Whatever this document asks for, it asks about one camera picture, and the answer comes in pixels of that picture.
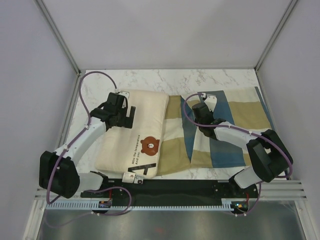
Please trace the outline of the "cream bear print pillow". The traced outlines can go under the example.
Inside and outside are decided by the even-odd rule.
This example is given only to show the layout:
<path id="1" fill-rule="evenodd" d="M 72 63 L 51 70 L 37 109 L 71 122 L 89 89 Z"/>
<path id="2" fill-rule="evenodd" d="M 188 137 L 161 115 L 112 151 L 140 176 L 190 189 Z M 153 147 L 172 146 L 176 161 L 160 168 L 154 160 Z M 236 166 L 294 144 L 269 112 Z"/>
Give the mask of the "cream bear print pillow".
<path id="1" fill-rule="evenodd" d="M 132 172 L 156 176 L 169 95 L 147 90 L 123 90 L 128 106 L 135 107 L 132 128 L 112 127 L 102 138 L 95 168 L 103 173 Z"/>

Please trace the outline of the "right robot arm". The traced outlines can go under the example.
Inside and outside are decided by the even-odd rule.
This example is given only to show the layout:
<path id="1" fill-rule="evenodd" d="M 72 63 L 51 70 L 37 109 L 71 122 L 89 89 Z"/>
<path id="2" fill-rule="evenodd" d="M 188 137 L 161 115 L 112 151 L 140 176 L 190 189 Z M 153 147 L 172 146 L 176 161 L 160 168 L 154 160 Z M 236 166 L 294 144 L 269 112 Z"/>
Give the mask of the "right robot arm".
<path id="1" fill-rule="evenodd" d="M 214 118 L 204 102 L 195 104 L 192 111 L 195 125 L 206 137 L 248 152 L 251 166 L 235 174 L 228 185 L 233 197 L 241 197 L 253 184 L 271 182 L 286 170 L 289 174 L 293 172 L 293 159 L 274 130 L 256 133 Z"/>

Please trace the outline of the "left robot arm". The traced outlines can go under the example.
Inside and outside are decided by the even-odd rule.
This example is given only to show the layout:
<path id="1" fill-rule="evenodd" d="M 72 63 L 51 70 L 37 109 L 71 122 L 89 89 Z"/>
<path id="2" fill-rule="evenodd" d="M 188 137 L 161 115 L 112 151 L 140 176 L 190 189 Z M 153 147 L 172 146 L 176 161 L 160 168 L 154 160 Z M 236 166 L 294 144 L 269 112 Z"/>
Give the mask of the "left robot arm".
<path id="1" fill-rule="evenodd" d="M 111 92 L 107 100 L 88 112 L 88 122 L 69 142 L 53 152 L 40 156 L 39 186 L 47 193 L 55 193 L 66 199 L 77 192 L 92 190 L 98 197 L 105 197 L 110 190 L 104 176 L 98 172 L 79 173 L 76 165 L 91 145 L 112 127 L 130 129 L 135 110 L 129 106 L 127 91 Z"/>

